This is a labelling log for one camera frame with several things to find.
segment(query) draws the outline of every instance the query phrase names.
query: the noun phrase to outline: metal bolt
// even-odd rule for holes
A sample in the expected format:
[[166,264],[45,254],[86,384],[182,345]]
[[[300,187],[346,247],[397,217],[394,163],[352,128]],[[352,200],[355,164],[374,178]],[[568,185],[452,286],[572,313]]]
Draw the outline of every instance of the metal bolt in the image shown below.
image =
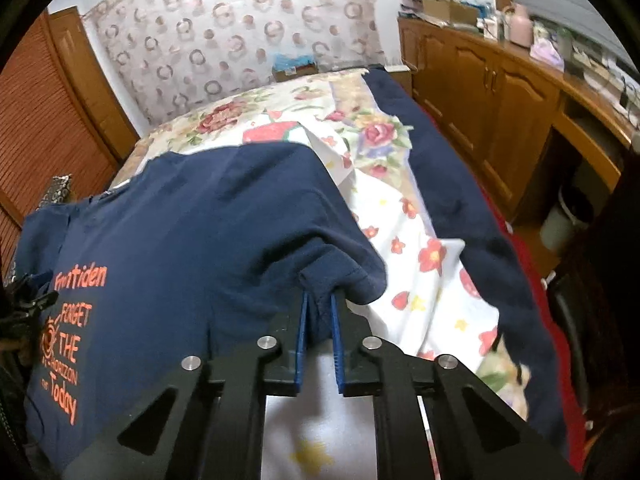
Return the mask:
[[190,355],[189,357],[185,357],[180,364],[182,368],[191,372],[192,370],[200,368],[202,361],[197,355]]
[[453,368],[458,366],[458,360],[453,357],[453,355],[443,354],[438,357],[438,364],[445,370],[453,370]]
[[263,335],[260,339],[258,339],[258,346],[263,350],[268,350],[269,348],[273,348],[278,343],[278,340],[274,338],[272,335]]
[[362,346],[367,350],[375,350],[382,346],[382,339],[374,335],[367,336],[362,340]]

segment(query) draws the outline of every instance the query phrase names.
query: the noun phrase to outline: white trash bin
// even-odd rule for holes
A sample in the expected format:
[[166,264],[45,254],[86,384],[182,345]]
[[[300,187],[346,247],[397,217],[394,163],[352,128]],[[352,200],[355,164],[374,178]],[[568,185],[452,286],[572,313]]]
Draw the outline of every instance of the white trash bin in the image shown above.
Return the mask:
[[575,234],[593,221],[593,206],[575,187],[562,186],[554,204],[540,228],[542,244],[555,254],[562,254]]

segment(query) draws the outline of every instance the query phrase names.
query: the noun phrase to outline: curtain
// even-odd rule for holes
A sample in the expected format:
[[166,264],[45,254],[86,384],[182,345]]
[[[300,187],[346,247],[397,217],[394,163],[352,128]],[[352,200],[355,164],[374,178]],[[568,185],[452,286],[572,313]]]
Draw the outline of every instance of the curtain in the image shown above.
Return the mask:
[[376,0],[103,0],[84,16],[152,126],[273,82],[275,54],[383,62]]

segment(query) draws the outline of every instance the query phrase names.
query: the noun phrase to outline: wooden countertop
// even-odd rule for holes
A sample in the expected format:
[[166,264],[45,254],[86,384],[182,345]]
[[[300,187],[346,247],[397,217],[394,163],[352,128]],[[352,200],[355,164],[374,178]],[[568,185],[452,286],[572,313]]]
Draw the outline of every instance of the wooden countertop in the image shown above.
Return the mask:
[[[403,23],[416,23],[428,27],[439,28],[436,25],[432,25],[429,22],[418,19],[398,18],[398,21]],[[628,148],[630,146],[631,137],[634,132],[633,126],[625,118],[623,118],[602,95],[593,90],[582,79],[579,79],[570,74],[562,73],[555,68],[552,68],[540,61],[533,59],[531,56],[529,56],[528,49],[517,46],[516,44],[510,43],[508,41],[498,42],[486,40],[484,36],[481,36],[479,34],[473,34],[472,32],[466,32],[463,30],[456,30],[455,28],[450,27],[445,27],[441,30],[446,30],[450,34],[490,48],[498,54],[507,56],[518,63],[526,64],[527,67],[534,70],[536,73],[546,78],[547,80],[555,83],[555,85],[558,86],[562,92],[565,92],[576,102],[587,108],[609,131],[611,131],[611,133],[616,137],[617,140],[619,140],[620,143],[622,143],[625,148]]]

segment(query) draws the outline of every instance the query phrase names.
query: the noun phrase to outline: floral bedspread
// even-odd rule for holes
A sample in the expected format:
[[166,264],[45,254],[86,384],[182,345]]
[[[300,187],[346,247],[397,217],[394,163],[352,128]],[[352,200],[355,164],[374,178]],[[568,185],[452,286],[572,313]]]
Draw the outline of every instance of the floral bedspread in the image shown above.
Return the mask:
[[[307,144],[386,261],[389,282],[394,284],[378,305],[351,305],[352,309],[367,316],[373,332],[407,353],[432,360],[451,349],[458,353],[457,348],[475,356],[463,362],[526,418],[524,388],[529,371],[514,364],[503,342],[498,343],[495,322],[483,325],[482,316],[474,317],[474,302],[481,298],[460,264],[464,243],[434,236],[407,163],[411,127],[379,110],[361,78],[363,72],[321,74],[266,86],[176,118],[137,143],[113,186],[169,150],[188,154],[276,140]],[[398,220],[384,222],[383,217]],[[409,268],[400,263],[401,258],[415,263]],[[323,424],[308,425],[309,442],[320,438]],[[333,444],[321,445],[325,444],[328,447],[322,453],[334,462],[319,468],[321,473],[314,478],[334,478],[337,469],[331,464],[342,463],[339,452],[331,458]],[[294,450],[299,445],[283,444]],[[306,478],[305,465],[296,453],[292,456],[300,462],[300,474],[291,473],[290,478]]]

